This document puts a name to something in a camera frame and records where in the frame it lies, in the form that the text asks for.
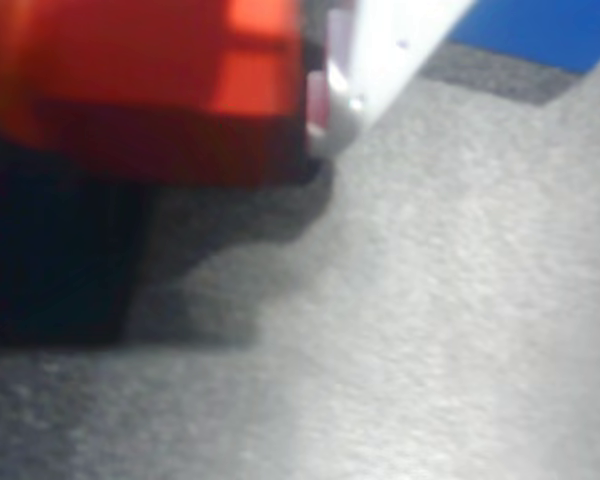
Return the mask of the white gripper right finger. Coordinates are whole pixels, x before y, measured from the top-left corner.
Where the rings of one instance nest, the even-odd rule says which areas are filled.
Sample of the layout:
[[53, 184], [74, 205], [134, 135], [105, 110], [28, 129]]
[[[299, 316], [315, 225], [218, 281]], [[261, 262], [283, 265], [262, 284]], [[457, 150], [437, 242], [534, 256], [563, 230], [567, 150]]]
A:
[[308, 149], [343, 151], [370, 130], [473, 6], [351, 1], [330, 9], [322, 65], [307, 75]]

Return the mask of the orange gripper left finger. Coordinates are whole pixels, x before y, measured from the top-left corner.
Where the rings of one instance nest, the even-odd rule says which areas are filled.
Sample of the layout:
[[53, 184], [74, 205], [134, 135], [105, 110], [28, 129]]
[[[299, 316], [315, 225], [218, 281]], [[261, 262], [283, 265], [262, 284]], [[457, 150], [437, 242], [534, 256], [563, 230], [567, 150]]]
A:
[[40, 143], [28, 62], [34, 1], [0, 1], [0, 134], [23, 145]]

